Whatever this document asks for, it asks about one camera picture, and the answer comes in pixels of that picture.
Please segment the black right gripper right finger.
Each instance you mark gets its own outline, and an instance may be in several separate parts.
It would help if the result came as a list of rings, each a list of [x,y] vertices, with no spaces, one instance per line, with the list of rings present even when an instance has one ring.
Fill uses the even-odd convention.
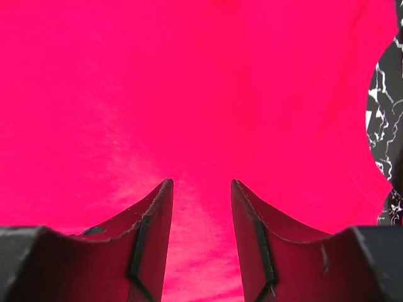
[[[241,181],[231,208],[246,301],[333,301],[329,234],[284,214]]]

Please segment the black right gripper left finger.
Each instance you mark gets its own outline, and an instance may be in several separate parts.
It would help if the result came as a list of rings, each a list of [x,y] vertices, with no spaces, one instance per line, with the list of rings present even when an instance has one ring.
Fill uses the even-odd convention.
[[[160,301],[174,182],[77,236],[84,249],[76,301]]]

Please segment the red t shirt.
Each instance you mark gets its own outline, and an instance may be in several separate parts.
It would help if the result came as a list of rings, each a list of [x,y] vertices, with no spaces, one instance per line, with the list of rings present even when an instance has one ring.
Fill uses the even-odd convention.
[[[2,1],[1,224],[77,232],[171,178],[165,300],[239,301],[231,180],[376,224],[367,90],[396,33],[394,1]]]

